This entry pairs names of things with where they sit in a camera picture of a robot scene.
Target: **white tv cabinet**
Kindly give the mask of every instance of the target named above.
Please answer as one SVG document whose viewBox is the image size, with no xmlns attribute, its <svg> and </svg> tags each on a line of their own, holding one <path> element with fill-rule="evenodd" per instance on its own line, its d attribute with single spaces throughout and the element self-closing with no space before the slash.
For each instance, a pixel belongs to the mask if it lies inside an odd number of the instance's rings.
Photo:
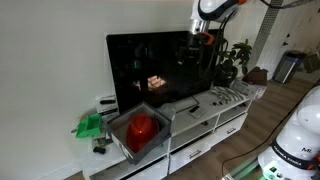
<svg viewBox="0 0 320 180">
<path fill-rule="evenodd" d="M 137 165 L 129 164 L 113 143 L 106 147 L 106 154 L 100 155 L 92 152 L 91 139 L 84 139 L 88 145 L 82 153 L 85 179 L 162 179 L 239 131 L 251 105 L 249 98 L 225 104 L 209 91 L 193 97 L 206 113 L 199 119 L 192 117 L 188 110 L 176 114 L 171 138 L 154 148 Z M 188 101 L 187 98 L 174 105 Z M 223 105 L 212 106 L 212 102 L 223 102 Z"/>
</svg>

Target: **cabinet drawer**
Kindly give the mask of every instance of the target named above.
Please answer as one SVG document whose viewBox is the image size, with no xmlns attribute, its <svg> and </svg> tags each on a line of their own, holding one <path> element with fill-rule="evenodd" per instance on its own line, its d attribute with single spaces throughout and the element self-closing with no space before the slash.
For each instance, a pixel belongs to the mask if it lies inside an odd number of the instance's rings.
<svg viewBox="0 0 320 180">
<path fill-rule="evenodd" d="M 210 146 L 214 146 L 218 144 L 220 141 L 226 139 L 231 136 L 235 132 L 239 131 L 242 127 L 244 120 L 246 119 L 248 113 L 244 113 L 243 115 L 235 118 L 234 120 L 228 122 L 227 124 L 218 127 L 213 134 L 213 138 L 208 141 Z"/>
<path fill-rule="evenodd" d="M 128 179 L 130 180 L 162 179 L 167 176 L 168 166 L 169 166 L 169 159 L 165 158 L 162 161 L 152 165 L 151 167 L 139 172 L 138 174 Z"/>
<path fill-rule="evenodd" d="M 207 140 L 211 139 L 212 136 L 213 134 L 210 134 L 189 147 L 171 155 L 169 173 L 173 173 L 185 164 L 188 164 L 190 161 L 201 156 L 203 153 L 209 151 L 211 146 L 208 145 Z"/>
</svg>

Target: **wooden floor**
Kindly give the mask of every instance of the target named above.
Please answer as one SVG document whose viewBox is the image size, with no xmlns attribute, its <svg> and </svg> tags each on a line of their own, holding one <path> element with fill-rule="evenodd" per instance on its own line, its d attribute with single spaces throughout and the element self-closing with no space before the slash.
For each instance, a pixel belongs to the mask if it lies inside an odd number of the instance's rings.
<svg viewBox="0 0 320 180">
<path fill-rule="evenodd" d="M 239 132 L 214 146 L 210 151 L 165 179 L 220 180 L 222 177 L 222 162 L 243 154 L 263 142 L 277 124 L 292 111 L 312 86 L 312 83 L 299 79 L 292 79 L 288 84 L 269 81 L 268 88 L 262 99 L 252 103 L 247 119 Z M 275 137 L 280 130 L 281 127 L 278 128 L 273 137 Z M 224 173 L 227 174 L 229 171 L 232 171 L 245 162 L 246 159 L 257 156 L 266 149 L 267 146 L 268 143 L 251 154 L 225 163 Z M 77 174 L 68 179 L 82 180 L 83 177 L 81 174 Z"/>
</svg>

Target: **black television screen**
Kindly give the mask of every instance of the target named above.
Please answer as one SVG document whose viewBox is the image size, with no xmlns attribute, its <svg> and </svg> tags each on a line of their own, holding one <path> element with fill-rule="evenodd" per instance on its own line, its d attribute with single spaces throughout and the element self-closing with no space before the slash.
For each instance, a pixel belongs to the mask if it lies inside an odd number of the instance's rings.
<svg viewBox="0 0 320 180">
<path fill-rule="evenodd" d="M 210 88 L 199 62 L 179 62 L 187 36 L 179 31 L 106 37 L 120 112 L 142 101 L 157 108 Z"/>
</svg>

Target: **potted plant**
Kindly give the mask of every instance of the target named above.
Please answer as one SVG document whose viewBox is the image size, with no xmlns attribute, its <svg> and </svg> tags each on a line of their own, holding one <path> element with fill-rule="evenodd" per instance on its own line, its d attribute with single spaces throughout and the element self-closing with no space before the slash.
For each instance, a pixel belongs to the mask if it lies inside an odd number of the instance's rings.
<svg viewBox="0 0 320 180">
<path fill-rule="evenodd" d="M 241 65 L 242 73 L 248 73 L 248 62 L 250 59 L 252 47 L 249 45 L 248 39 L 233 45 L 231 51 L 222 51 L 219 53 L 219 63 L 215 68 L 213 78 L 214 86 L 229 87 L 230 84 L 238 75 L 238 68 L 235 66 Z"/>
</svg>

